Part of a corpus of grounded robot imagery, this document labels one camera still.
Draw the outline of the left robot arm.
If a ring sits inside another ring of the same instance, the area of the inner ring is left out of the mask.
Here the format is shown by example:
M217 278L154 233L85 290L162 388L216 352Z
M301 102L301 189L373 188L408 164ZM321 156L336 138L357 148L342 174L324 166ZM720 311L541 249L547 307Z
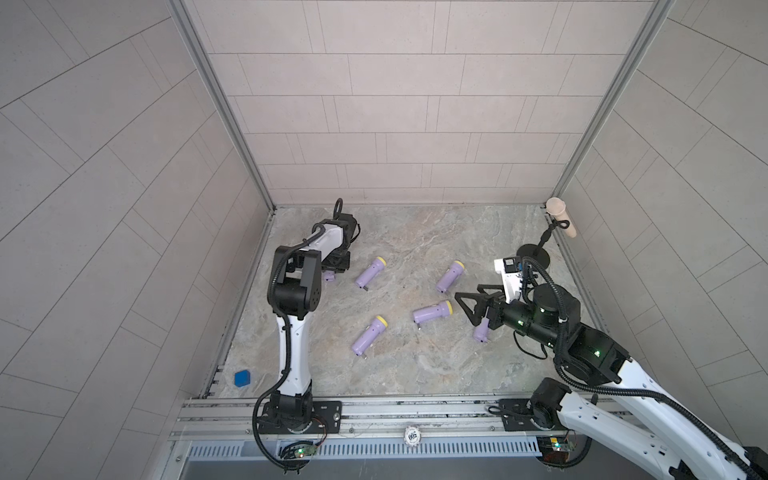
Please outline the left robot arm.
M302 432L312 423L309 325L320 304L323 275L349 269L350 247L359 230L357 219L343 211L339 198L332 216L314 224L308 238L275 250L267 301L280 333L281 369L254 409L259 433Z

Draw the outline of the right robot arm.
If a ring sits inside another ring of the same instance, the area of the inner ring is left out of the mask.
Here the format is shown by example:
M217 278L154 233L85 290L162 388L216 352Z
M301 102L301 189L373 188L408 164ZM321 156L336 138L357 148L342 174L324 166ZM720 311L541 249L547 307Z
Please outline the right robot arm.
M581 321L581 304L530 257L494 262L499 285L454 295L475 327L506 326L537 342L556 377L544 378L522 417L613 450L658 479L764 479L767 454L744 447L678 402L628 350Z

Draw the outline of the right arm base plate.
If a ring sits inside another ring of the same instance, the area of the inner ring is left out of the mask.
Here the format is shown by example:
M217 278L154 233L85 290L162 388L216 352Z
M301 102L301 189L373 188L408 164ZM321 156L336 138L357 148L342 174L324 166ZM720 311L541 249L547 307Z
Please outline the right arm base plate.
M533 403L530 399L500 399L486 411L501 419L506 432L567 430L553 407Z

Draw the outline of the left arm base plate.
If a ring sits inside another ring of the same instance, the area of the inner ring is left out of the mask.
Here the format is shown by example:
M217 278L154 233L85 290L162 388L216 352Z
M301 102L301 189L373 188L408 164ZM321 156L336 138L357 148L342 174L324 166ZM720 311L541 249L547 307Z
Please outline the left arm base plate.
M312 402L311 406L289 399L288 403L272 405L267 402L254 417L259 434L336 434L340 430L343 403L340 401Z

